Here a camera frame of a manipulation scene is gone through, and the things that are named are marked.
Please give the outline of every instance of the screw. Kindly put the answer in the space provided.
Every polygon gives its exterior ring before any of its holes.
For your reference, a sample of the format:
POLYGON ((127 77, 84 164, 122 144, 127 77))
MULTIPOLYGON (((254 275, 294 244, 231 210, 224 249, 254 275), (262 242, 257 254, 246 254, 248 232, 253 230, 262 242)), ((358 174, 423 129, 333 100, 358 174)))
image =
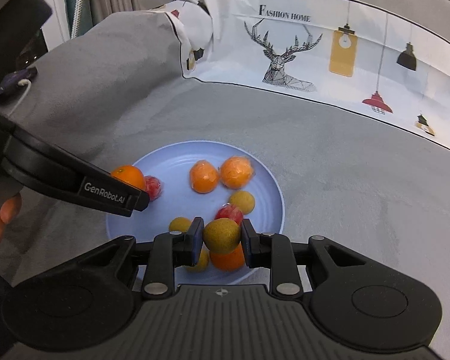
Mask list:
POLYGON ((295 283, 281 283, 277 285, 277 291, 282 295, 295 295, 300 292, 300 287, 295 283))
POLYGON ((162 295, 168 291, 168 286, 163 283, 148 283, 143 289, 150 295, 162 295))

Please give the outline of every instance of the gray tablecloth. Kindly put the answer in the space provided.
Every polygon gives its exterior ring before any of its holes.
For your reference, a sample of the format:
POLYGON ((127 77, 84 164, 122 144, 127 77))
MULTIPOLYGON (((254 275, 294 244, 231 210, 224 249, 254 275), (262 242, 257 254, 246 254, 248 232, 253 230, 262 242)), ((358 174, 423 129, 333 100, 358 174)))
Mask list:
MULTIPOLYGON (((111 15, 37 62, 12 118, 106 170, 183 140, 242 147, 276 176, 291 240, 322 234, 438 294, 432 347, 450 358, 450 151, 331 106, 184 79, 178 55, 164 15, 111 15)), ((29 190, 23 201, 0 244, 14 284, 107 241, 101 212, 29 190)), ((266 270, 246 280, 267 281, 266 270)))

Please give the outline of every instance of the yellow-green fruit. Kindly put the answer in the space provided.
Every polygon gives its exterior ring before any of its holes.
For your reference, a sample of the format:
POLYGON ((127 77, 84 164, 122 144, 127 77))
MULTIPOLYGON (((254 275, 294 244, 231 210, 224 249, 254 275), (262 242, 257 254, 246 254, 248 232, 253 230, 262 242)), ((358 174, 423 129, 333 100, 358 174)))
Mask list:
POLYGON ((237 206, 244 215, 250 214, 255 208, 255 198, 250 192, 247 191, 237 191, 230 199, 228 199, 230 204, 237 206))
POLYGON ((204 228, 203 241, 213 253, 231 253, 240 243, 240 227, 231 219, 216 219, 204 228))
POLYGON ((208 251, 202 249, 200 257, 196 266, 187 266, 186 269, 190 272, 203 272, 208 266, 208 251))
POLYGON ((181 231, 182 233, 186 233, 191 224, 192 221, 190 219, 179 216, 170 222, 168 231, 181 231))

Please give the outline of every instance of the plate rim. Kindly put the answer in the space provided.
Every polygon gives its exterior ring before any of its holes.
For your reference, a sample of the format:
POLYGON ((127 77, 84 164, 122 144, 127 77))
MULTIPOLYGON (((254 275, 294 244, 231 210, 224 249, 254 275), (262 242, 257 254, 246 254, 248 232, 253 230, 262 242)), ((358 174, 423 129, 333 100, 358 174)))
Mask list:
MULTIPOLYGON (((283 229, 284 229, 284 225, 285 225, 285 200, 284 200, 284 196, 283 196, 283 193, 282 193, 282 189, 280 188, 280 185, 279 185, 277 179, 275 178, 274 174, 270 171, 270 169, 267 168, 267 166, 262 161, 260 161, 257 157, 255 157, 253 154, 250 154, 248 151, 245 151, 245 150, 241 149, 240 147, 236 147, 236 146, 231 145, 229 143, 218 142, 216 140, 206 140, 206 139, 184 140, 184 141, 181 141, 181 142, 170 143, 168 145, 161 146, 158 149, 150 151, 149 153, 147 153, 147 154, 143 155, 142 157, 140 157, 132 165, 135 166, 138 162, 142 161, 142 159, 152 155, 153 153, 155 153, 155 152, 157 152, 159 150, 166 149, 166 148, 171 147, 171 146, 182 145, 182 144, 185 144, 185 143, 214 143, 214 144, 224 145, 224 146, 228 146, 228 147, 231 147, 233 149, 236 149, 239 152, 242 152, 243 154, 248 155, 251 158, 253 158, 255 161, 257 161, 268 172, 268 174, 271 176, 272 180, 275 183, 275 186, 277 187, 278 193, 280 195, 280 202, 282 203, 282 221, 280 223, 280 230, 278 231, 277 234, 282 234, 283 233, 283 229)), ((105 228, 106 228, 106 232, 107 232, 107 237, 108 237, 109 240, 111 240, 111 238, 110 238, 110 230, 108 228, 108 220, 107 220, 109 215, 110 215, 109 213, 106 213, 106 216, 105 216, 105 228)), ((234 285, 234 284, 237 284, 237 283, 245 280, 251 274, 253 274, 257 269, 258 268, 250 269, 250 271, 248 273, 246 273, 245 275, 243 275, 240 279, 236 279, 236 280, 230 282, 227 285, 234 285)))

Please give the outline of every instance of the blue plate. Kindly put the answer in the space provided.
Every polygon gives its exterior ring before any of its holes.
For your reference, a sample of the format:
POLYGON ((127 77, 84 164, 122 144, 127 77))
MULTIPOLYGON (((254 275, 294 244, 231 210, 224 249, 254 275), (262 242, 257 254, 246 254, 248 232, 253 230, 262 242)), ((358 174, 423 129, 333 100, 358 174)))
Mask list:
MULTIPOLYGON (((177 216, 192 220, 201 216, 205 225, 212 221, 219 208, 228 202, 234 192, 221 183, 207 194, 194 192, 190 187, 188 173, 199 160, 207 160, 220 167, 229 157, 246 156, 255 169, 245 188, 255 197, 255 209, 250 219, 257 233, 282 233, 285 221, 285 205, 282 191, 272 173, 253 155, 237 147, 220 142, 192 140, 179 142, 157 149, 135 162, 144 175, 153 175, 162 181, 162 195, 150 202, 142 212, 134 211, 130 218, 108 214, 106 228, 110 239, 121 235, 133 235, 137 242, 152 241, 160 233, 168 231, 168 225, 177 216)), ((190 273, 184 267, 175 269, 176 284, 236 284, 253 272, 246 266, 223 272, 211 263, 202 273, 190 273)))

